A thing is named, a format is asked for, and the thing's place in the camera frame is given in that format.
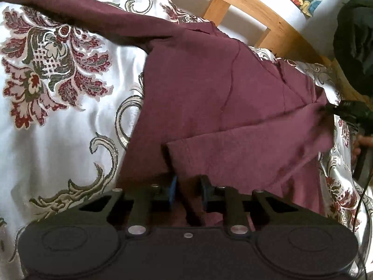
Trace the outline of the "person's right hand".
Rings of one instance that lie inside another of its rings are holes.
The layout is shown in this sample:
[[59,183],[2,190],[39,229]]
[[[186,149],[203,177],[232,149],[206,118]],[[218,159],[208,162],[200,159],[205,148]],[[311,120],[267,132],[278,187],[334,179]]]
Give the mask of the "person's right hand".
[[373,136],[363,136],[358,134],[352,147],[352,165],[357,163],[357,159],[362,151],[362,147],[373,147]]

